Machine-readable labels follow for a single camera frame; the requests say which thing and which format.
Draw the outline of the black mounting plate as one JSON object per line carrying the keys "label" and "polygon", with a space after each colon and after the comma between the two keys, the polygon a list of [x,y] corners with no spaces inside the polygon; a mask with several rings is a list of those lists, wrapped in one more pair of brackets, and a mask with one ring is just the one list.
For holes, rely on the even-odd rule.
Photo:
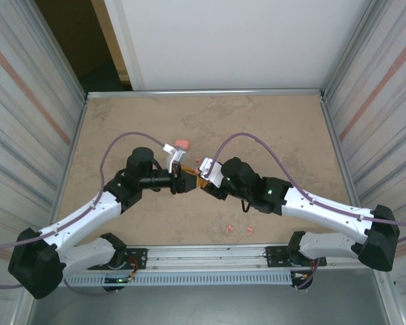
{"label": "black mounting plate", "polygon": [[267,246],[263,253],[267,267],[291,267],[287,246]]}
{"label": "black mounting plate", "polygon": [[140,270],[146,269],[148,262],[148,249],[146,248],[127,248],[125,251],[125,260],[123,269]]}

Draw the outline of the grey metal plate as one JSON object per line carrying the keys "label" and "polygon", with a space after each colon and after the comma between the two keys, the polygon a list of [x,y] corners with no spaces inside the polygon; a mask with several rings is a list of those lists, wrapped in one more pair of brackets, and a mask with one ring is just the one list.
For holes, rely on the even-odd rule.
{"label": "grey metal plate", "polygon": [[319,270],[308,290],[283,285],[149,286],[107,297],[59,288],[28,325],[389,325],[365,269]]}

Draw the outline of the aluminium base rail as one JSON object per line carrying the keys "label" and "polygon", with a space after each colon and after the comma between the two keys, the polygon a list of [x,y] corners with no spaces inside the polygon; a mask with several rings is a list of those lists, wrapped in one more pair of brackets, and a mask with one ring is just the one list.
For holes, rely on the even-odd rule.
{"label": "aluminium base rail", "polygon": [[[224,244],[224,245],[190,245],[190,246],[129,246],[127,248],[148,249],[148,262],[144,270],[239,270],[267,268],[263,257],[267,246],[287,246],[286,244]],[[295,264],[290,258],[291,267],[270,268],[304,268],[313,267],[312,261]],[[117,270],[125,270],[122,265]]]}

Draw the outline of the aluminium frame bar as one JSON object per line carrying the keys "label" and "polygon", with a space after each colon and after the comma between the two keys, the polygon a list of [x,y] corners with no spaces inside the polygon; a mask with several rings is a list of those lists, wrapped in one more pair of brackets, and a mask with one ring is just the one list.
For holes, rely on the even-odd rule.
{"label": "aluminium frame bar", "polygon": [[169,97],[212,97],[247,95],[321,95],[320,89],[207,89],[207,90],[165,90],[165,91],[103,91],[89,92],[88,100],[99,98],[169,98]]}
{"label": "aluminium frame bar", "polygon": [[[362,207],[359,200],[353,178],[348,169],[346,159],[344,157],[341,141],[336,132],[333,119],[328,108],[327,101],[323,95],[320,95],[320,105],[323,112],[323,117],[328,128],[330,139],[334,147],[334,152],[340,167],[342,178],[348,193],[350,202],[358,207]],[[382,299],[384,305],[384,314],[387,316],[389,325],[406,325],[405,316],[399,309],[399,301],[395,295],[395,286],[389,273],[374,271],[374,277],[378,286],[378,296]]]}
{"label": "aluminium frame bar", "polygon": [[[89,99],[86,98],[85,101],[83,102],[83,106],[81,109],[81,113],[78,116],[77,124],[76,124],[76,129],[73,135],[73,138],[70,142],[69,145],[69,153],[66,158],[66,164],[64,166],[64,169],[62,171],[62,178],[60,180],[58,189],[56,191],[56,195],[53,201],[53,206],[51,213],[49,215],[49,224],[54,223],[58,217],[58,213],[60,211],[60,206],[62,203],[63,195],[64,195],[64,190],[66,187],[66,182],[68,179],[68,175],[70,172],[71,164],[74,158],[76,146],[78,143],[79,136],[81,134],[81,129],[83,125],[83,121],[85,118],[85,114],[87,111],[87,106],[88,106]],[[16,306],[16,310],[14,312],[14,316],[12,321],[10,322],[9,325],[27,325],[28,324],[28,319],[30,317],[32,305],[33,305],[34,299],[30,295],[30,293],[22,289],[21,295],[19,296],[18,304]]]}

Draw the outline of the beige door frame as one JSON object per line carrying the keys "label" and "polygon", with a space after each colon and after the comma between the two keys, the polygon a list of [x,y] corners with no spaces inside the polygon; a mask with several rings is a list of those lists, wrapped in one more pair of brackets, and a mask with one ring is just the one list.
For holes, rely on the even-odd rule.
{"label": "beige door frame", "polygon": [[106,7],[106,0],[91,0],[91,4],[94,8],[95,15],[97,16],[120,83],[125,87],[126,91],[132,91],[133,88],[131,80],[125,66],[125,61],[120,51],[118,39],[114,33],[112,21]]}

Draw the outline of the aluminium frame post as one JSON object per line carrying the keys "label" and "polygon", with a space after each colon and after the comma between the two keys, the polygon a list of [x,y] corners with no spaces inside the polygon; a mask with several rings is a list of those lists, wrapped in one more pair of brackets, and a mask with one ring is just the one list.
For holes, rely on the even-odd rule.
{"label": "aluminium frame post", "polygon": [[59,70],[60,75],[64,78],[73,96],[81,99],[82,103],[85,103],[87,101],[87,93],[84,91],[67,57],[65,56],[65,53],[63,52],[46,19],[41,13],[39,6],[36,4],[35,0],[28,0],[28,2],[30,3],[30,8],[33,11],[33,14],[39,22],[41,30],[44,31],[47,35],[49,42],[49,45],[47,47],[51,50],[51,53],[49,53],[49,55],[53,60],[53,63]]}
{"label": "aluminium frame post", "polygon": [[351,65],[359,48],[362,46],[370,28],[374,25],[374,22],[387,2],[388,0],[369,0],[357,27],[354,29],[351,38],[340,56],[339,62],[332,71],[325,86],[321,89],[321,98],[323,101],[328,102],[329,98],[340,84],[341,79]]}

